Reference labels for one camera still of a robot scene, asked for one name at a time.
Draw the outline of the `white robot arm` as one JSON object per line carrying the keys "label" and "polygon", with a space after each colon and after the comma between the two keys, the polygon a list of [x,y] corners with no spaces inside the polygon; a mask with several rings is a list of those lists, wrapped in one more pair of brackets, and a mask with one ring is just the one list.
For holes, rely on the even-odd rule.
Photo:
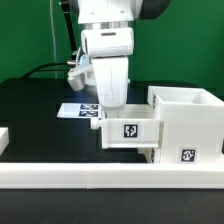
{"label": "white robot arm", "polygon": [[68,73],[73,89],[95,85],[105,111],[121,110],[127,101],[128,57],[134,50],[136,19],[158,18],[171,0],[69,0],[78,13],[81,48],[88,61]]}

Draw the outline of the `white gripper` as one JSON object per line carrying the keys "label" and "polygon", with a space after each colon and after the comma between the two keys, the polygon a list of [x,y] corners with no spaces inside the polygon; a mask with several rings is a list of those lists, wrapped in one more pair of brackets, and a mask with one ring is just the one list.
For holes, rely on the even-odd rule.
{"label": "white gripper", "polygon": [[96,58],[92,65],[102,109],[122,110],[127,101],[128,58]]}

